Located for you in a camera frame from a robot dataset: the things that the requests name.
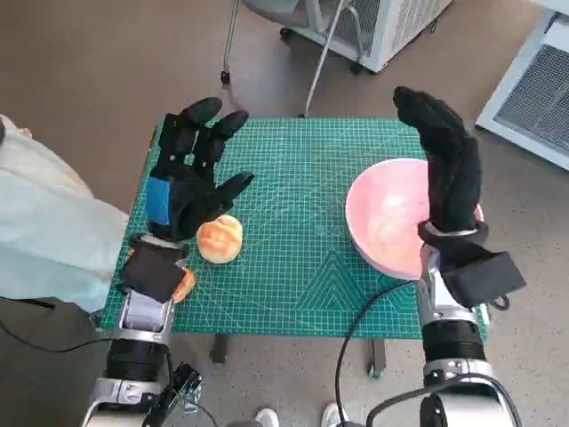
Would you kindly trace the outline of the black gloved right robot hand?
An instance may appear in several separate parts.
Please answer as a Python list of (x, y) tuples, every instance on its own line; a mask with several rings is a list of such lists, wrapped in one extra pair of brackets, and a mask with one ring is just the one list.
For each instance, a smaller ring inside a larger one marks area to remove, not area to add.
[(477, 139), (445, 101), (428, 93), (398, 86), (393, 102), (399, 120), (419, 133), (428, 160), (429, 221), (443, 233), (474, 230), (481, 194)]

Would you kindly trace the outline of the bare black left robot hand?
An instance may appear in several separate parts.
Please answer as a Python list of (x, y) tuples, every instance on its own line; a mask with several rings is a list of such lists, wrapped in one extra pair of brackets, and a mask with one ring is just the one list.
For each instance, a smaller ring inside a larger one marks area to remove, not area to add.
[(226, 143), (249, 118), (238, 109), (208, 125), (221, 108), (221, 99), (208, 97), (165, 115), (146, 191), (148, 228), (155, 237), (170, 242), (193, 238), (199, 227), (230, 210), (252, 183), (254, 174), (247, 171), (220, 185), (214, 182)]

